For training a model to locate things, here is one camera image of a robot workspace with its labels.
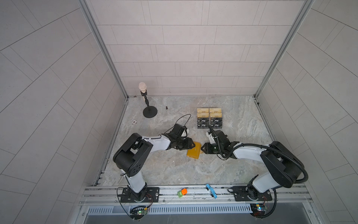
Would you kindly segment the yellow leather card holder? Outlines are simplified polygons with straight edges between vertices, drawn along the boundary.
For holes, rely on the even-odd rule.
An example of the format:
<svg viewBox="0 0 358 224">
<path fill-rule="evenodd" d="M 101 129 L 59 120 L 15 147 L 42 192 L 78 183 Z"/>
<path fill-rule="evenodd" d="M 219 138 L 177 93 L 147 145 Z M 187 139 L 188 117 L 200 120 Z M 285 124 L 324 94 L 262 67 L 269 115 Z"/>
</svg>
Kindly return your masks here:
<svg viewBox="0 0 358 224">
<path fill-rule="evenodd" d="M 189 149 L 186 153 L 187 157 L 193 158 L 193 159 L 199 159 L 200 153 L 201 153 L 201 144 L 199 142 L 194 142 L 195 147 L 192 149 Z"/>
</svg>

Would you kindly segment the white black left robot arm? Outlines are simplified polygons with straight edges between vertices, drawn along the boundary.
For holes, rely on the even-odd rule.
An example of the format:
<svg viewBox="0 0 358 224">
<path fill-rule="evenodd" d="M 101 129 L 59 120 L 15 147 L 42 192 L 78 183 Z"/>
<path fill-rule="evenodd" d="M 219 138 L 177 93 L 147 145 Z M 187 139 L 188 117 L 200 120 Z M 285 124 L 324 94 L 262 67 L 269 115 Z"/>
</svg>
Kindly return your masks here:
<svg viewBox="0 0 358 224">
<path fill-rule="evenodd" d="M 169 133 L 162 133 L 154 137 L 144 137 L 133 133 L 114 154 L 113 161 L 125 174 L 130 190 L 139 194 L 147 184 L 141 169 L 149 154 L 169 149 L 189 150 L 195 147 L 194 141 L 189 138 L 187 127 L 175 124 Z"/>
</svg>

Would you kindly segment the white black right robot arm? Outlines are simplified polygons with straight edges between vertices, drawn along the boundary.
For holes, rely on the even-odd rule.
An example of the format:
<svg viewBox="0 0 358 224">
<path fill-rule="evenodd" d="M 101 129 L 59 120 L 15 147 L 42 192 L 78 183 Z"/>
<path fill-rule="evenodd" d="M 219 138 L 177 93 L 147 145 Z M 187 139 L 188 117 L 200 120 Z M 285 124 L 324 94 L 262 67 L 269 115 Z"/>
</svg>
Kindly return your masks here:
<svg viewBox="0 0 358 224">
<path fill-rule="evenodd" d="M 251 198 L 270 189 L 291 188 L 309 179 L 303 163 L 278 141 L 268 145 L 230 142 L 221 130 L 213 129 L 208 130 L 206 136 L 209 142 L 201 148 L 205 154 L 216 154 L 222 160 L 248 159 L 266 166 L 268 171 L 253 177 L 246 186 L 245 191 Z"/>
</svg>

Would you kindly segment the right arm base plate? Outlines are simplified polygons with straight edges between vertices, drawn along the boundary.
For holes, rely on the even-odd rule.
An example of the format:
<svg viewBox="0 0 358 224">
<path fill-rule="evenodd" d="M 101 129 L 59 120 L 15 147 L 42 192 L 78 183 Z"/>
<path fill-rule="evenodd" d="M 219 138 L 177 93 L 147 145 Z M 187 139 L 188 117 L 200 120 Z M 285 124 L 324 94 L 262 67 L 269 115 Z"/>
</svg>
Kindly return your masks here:
<svg viewBox="0 0 358 224">
<path fill-rule="evenodd" d="M 234 195 L 237 202 L 251 202 L 251 201 L 272 201 L 272 195 L 269 190 L 260 193 L 255 188 L 248 188 L 247 186 L 232 186 L 228 192 Z"/>
</svg>

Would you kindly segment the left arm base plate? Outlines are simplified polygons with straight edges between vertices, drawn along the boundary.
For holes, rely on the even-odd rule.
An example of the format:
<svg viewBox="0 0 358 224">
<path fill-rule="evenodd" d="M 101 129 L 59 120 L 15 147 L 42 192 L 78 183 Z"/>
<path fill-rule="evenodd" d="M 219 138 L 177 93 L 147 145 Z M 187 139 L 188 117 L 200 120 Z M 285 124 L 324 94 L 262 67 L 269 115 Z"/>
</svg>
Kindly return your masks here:
<svg viewBox="0 0 358 224">
<path fill-rule="evenodd" d="M 122 203 L 157 203 L 159 187 L 144 187 L 139 193 L 135 193 L 129 187 L 123 189 L 120 196 Z"/>
</svg>

